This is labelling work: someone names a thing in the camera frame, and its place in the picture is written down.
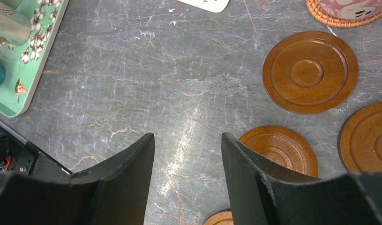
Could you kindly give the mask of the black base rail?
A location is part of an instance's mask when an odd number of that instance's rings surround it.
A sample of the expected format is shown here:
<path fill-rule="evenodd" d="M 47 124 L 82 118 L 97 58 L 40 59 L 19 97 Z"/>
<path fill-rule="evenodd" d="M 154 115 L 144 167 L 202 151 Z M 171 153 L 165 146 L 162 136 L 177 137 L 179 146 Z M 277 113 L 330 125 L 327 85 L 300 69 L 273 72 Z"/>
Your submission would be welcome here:
<path fill-rule="evenodd" d="M 0 172 L 61 181 L 72 172 L 0 120 Z"/>

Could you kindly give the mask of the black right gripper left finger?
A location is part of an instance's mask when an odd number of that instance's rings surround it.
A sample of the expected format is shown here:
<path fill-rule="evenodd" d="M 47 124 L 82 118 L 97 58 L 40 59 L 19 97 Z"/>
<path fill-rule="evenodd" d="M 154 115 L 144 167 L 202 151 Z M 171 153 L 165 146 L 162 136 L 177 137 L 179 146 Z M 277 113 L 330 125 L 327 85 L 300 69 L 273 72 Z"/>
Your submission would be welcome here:
<path fill-rule="evenodd" d="M 0 225 L 142 225 L 155 140 L 146 133 L 93 167 L 55 180 L 0 173 Z"/>

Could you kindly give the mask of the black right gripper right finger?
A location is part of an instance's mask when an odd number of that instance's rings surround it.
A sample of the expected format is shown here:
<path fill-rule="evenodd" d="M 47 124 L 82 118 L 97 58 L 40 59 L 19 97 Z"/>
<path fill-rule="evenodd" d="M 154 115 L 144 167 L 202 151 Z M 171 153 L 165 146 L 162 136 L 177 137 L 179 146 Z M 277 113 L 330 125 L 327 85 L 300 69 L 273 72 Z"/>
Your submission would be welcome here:
<path fill-rule="evenodd" d="M 280 166 L 221 136 L 236 225 L 382 225 L 382 172 L 319 179 Z"/>

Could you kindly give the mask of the woven rattan coaster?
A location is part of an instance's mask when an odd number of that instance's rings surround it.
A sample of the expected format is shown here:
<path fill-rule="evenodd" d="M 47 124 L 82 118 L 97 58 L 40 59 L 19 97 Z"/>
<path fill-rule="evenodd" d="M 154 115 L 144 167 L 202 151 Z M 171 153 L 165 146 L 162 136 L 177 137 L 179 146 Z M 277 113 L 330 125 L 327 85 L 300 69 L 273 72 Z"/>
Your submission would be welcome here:
<path fill-rule="evenodd" d="M 353 27 L 366 25 L 382 16 L 382 12 L 380 12 L 377 15 L 364 18 L 361 20 L 344 20 L 344 19 L 334 18 L 333 16 L 325 12 L 321 8 L 321 6 L 318 4 L 318 0 L 306 0 L 306 6 L 311 16 L 314 19 L 316 19 L 317 21 L 325 25 L 328 25 L 331 27 L 338 27 L 338 28 L 353 28 Z"/>

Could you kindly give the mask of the green floral tray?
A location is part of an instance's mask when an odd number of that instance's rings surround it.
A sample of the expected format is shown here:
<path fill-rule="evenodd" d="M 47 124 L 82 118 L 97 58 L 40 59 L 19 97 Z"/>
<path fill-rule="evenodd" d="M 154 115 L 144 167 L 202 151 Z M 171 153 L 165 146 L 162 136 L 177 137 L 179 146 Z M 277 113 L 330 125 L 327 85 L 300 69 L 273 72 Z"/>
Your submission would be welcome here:
<path fill-rule="evenodd" d="M 16 8 L 29 18 L 31 32 L 23 45 L 0 42 L 0 64 L 6 70 L 0 86 L 4 116 L 12 118 L 29 108 L 67 5 L 67 0 L 22 0 Z"/>

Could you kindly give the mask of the green white chessboard mat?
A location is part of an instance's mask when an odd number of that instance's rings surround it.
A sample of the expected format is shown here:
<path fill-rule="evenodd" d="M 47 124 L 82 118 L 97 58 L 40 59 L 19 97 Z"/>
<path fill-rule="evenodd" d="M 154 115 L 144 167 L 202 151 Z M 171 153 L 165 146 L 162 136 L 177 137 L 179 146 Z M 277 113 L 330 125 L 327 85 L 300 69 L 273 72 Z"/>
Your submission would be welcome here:
<path fill-rule="evenodd" d="M 212 13 L 222 12 L 228 5 L 229 0 L 178 0 L 182 3 L 207 10 Z"/>

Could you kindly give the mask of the pink ghost pattern mug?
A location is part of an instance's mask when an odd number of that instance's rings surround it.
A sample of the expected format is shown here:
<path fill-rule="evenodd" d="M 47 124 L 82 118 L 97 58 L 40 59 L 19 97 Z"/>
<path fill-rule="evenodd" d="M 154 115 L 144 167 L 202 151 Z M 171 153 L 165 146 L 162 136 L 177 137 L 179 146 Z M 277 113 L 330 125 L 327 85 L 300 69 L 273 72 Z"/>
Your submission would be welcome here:
<path fill-rule="evenodd" d="M 382 12 L 382 0 L 318 0 L 329 15 L 337 19 L 361 20 Z"/>

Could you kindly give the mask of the brown wooden ridged coaster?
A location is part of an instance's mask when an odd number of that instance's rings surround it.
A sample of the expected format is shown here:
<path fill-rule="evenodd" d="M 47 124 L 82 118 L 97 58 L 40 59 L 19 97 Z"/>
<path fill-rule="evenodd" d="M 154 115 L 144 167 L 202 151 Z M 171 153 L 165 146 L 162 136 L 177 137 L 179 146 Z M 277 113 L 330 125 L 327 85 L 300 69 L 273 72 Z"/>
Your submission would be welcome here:
<path fill-rule="evenodd" d="M 382 101 L 359 109 L 345 121 L 337 148 L 346 170 L 382 172 Z"/>
<path fill-rule="evenodd" d="M 339 105 L 357 84 L 352 48 L 322 31 L 292 34 L 268 53 L 262 79 L 269 97 L 294 113 L 322 113 Z"/>
<path fill-rule="evenodd" d="M 218 211 L 207 218 L 203 225 L 234 225 L 232 211 L 230 209 Z"/>

